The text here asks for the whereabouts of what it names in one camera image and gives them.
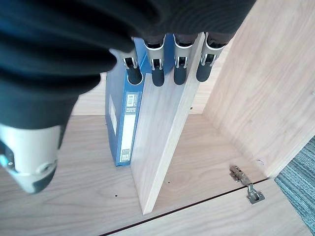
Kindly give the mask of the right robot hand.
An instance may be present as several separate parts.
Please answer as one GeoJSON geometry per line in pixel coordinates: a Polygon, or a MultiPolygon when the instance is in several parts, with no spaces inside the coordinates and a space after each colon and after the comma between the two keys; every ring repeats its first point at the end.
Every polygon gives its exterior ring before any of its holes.
{"type": "Polygon", "coordinates": [[[142,75],[134,38],[148,51],[155,86],[164,83],[165,36],[175,37],[183,84],[188,48],[205,46],[203,82],[219,51],[252,9],[252,0],[3,0],[0,3],[0,163],[27,193],[51,182],[57,152],[80,95],[123,57],[130,82],[142,75]]]}

